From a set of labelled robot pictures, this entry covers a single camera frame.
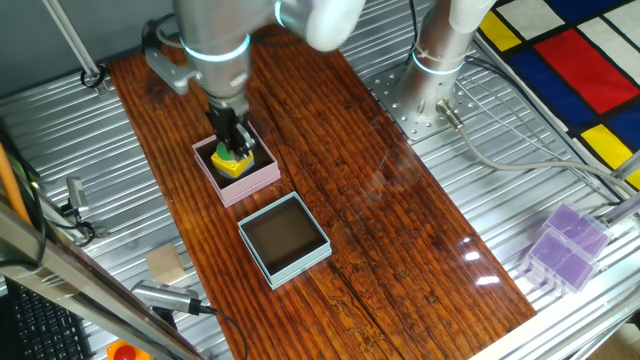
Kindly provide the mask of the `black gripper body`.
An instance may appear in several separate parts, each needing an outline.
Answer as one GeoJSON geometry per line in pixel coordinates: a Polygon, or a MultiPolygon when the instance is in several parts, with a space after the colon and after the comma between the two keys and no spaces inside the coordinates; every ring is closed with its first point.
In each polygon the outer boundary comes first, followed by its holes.
{"type": "Polygon", "coordinates": [[[246,123],[249,117],[247,109],[237,112],[235,109],[211,106],[207,118],[217,136],[231,136],[247,132],[246,123]]]}

